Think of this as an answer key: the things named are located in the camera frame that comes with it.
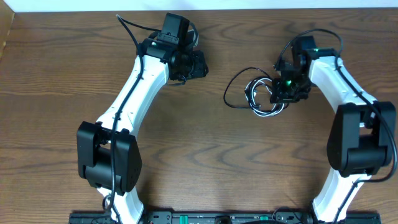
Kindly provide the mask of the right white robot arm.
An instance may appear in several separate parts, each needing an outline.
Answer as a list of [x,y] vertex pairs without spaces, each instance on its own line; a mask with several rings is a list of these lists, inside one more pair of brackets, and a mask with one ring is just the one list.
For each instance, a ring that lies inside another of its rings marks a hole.
[[320,193],[312,200],[308,222],[346,221],[346,212],[365,183],[390,179],[397,169],[394,140],[396,108],[364,91],[333,48],[319,48],[311,35],[298,35],[287,45],[293,62],[279,58],[279,78],[272,82],[271,103],[306,100],[319,88],[335,112],[326,145],[330,164]]

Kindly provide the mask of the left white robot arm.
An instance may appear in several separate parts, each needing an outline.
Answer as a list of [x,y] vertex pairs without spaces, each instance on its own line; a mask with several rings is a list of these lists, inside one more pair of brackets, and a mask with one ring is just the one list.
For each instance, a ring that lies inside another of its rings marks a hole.
[[136,190],[142,169],[137,135],[156,94],[168,81],[184,85],[209,72],[196,49],[197,28],[187,18],[167,13],[162,28],[150,32],[142,42],[132,38],[134,66],[111,106],[76,133],[78,175],[100,192],[116,223],[139,223],[144,212]]

